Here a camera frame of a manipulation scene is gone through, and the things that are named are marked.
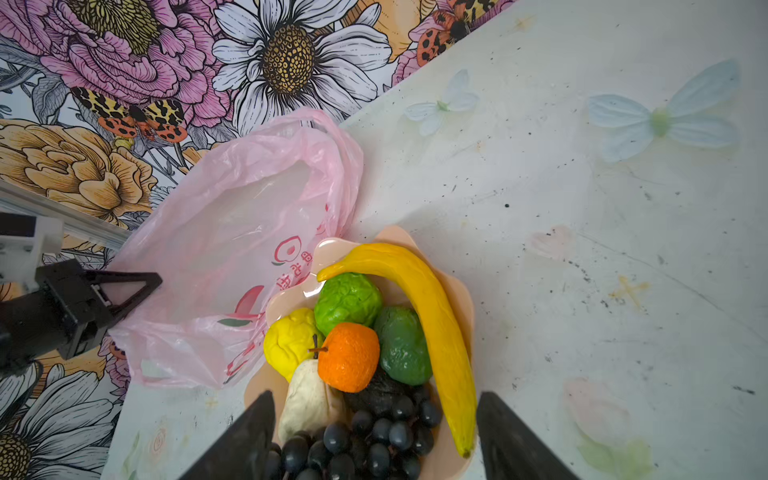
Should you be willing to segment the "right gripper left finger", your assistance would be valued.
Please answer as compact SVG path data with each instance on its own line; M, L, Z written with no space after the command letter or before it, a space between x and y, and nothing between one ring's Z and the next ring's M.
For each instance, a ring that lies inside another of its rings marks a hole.
M275 425L273 393L267 390L258 396L180 479L265 479L265 466Z

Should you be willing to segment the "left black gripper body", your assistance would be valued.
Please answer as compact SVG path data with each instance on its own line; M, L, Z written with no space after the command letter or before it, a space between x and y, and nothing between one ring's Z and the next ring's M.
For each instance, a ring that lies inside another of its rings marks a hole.
M72 359L96 346L96 272L75 260L37 269L39 288L1 303L1 373L19 375L50 351Z

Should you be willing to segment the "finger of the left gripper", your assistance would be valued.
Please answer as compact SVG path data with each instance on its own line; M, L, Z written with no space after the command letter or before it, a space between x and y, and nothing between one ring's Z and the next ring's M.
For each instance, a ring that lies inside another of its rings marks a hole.
M155 272L87 270L85 284L93 300L88 311L99 327L112 327L126 319L163 283Z

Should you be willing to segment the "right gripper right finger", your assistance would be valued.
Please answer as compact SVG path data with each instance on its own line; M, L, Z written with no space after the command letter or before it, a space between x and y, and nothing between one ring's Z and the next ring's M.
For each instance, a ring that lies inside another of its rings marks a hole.
M476 422L488 480L578 479L496 393L481 393Z

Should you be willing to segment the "pink plastic bag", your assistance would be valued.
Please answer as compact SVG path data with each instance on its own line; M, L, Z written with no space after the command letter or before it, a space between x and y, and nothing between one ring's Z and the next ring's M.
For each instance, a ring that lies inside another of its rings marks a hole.
M360 146L310 108L205 153L110 263L162 280L109 331L131 380L221 389L259 369L270 299L348 228L363 169Z

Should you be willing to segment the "yellow fake banana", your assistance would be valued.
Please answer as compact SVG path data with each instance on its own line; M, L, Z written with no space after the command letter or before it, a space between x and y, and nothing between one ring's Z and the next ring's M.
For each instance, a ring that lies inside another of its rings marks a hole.
M362 244L320 270L327 282L345 273L374 275L394 282L419 316L443 412L458 454L468 459L475 446L477 393L470 355L451 303L438 277L410 250L389 243Z

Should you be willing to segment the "black fake grape bunch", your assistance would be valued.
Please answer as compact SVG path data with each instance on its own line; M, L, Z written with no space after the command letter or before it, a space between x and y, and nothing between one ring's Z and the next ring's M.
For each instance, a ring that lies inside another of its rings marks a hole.
M442 419L431 387L413 387L394 401L390 418L359 410L272 443L265 479L422 479L421 459L432 452Z

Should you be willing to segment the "yellow fake lemon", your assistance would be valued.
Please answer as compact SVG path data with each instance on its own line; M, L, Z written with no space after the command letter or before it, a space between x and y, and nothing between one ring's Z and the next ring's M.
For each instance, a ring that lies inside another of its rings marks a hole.
M264 340L266 362L287 382L291 382L298 366L314 357L311 349L319 348L324 335L318 330L314 311L300 308L273 323Z

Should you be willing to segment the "dark green fake avocado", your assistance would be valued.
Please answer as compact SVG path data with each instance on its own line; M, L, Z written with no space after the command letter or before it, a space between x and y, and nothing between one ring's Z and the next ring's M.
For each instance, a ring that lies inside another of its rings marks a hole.
M384 307L373 324L380 343L380 367L393 380L419 386L433 376L420 319L408 307Z

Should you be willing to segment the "dark purple fake fruit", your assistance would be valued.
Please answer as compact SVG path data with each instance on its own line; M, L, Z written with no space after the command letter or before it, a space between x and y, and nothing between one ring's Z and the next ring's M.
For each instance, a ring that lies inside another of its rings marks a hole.
M343 393L346 406L353 412L366 410L375 417L392 415L393 403L401 396L410 396L413 387L392 379L378 367L365 389L357 393Z

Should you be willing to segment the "orange fake tangerine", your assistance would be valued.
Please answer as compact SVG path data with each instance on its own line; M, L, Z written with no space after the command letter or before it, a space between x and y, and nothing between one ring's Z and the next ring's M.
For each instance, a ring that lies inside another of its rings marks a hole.
M327 385L343 393L359 393L379 366L380 342L373 329L344 322L310 352L317 356L318 375Z

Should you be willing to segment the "bright green fake lime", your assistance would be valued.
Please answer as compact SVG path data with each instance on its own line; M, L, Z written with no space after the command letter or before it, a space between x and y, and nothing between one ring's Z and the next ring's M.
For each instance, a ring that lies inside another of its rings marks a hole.
M367 276L344 273L324 282L314 307L316 326L324 336L340 323L371 327L383 306L381 291Z

